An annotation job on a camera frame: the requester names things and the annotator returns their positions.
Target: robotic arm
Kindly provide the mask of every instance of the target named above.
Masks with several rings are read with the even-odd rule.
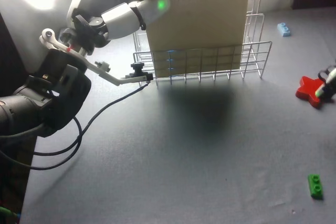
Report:
[[[90,91],[87,69],[117,86],[153,80],[152,74],[142,72],[141,64],[133,64],[134,73],[118,79],[108,74],[106,62],[94,65],[86,59],[110,40],[132,34],[139,27],[145,30],[170,8],[170,0],[123,1],[72,0],[68,27],[59,38],[51,29],[42,31],[40,42],[49,51],[41,67],[13,95],[0,98],[1,136],[34,131],[46,137],[66,126]]]

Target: green cable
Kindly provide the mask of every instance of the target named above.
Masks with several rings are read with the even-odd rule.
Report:
[[[14,216],[15,218],[19,218],[19,215],[17,215],[16,213],[4,207],[0,207],[0,215],[5,216],[5,217]]]

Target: black knob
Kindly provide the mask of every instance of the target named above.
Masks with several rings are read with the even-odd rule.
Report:
[[[134,69],[134,73],[137,76],[141,76],[143,66],[145,66],[145,63],[143,62],[136,62],[136,63],[131,64],[131,67]]]

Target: red star-shaped object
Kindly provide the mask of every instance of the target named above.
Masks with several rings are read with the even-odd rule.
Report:
[[[303,76],[300,80],[299,89],[296,91],[296,97],[309,101],[309,103],[314,107],[318,108],[321,105],[321,101],[316,97],[315,92],[323,84],[320,79],[310,79],[307,76]]]

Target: gray tablecloth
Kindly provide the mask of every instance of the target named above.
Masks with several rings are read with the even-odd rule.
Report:
[[[279,35],[280,22],[291,37]],[[71,162],[31,171],[21,223],[334,223],[336,105],[316,110],[295,91],[302,76],[334,63],[336,9],[268,14],[263,39],[274,44],[262,80],[160,82],[105,111]],[[91,60],[125,74],[132,51],[127,37]],[[83,126],[138,87],[88,76]],[[59,150],[77,134],[70,123],[36,150]],[[35,157],[33,165],[60,159]],[[309,195],[311,173],[321,175],[324,201]]]

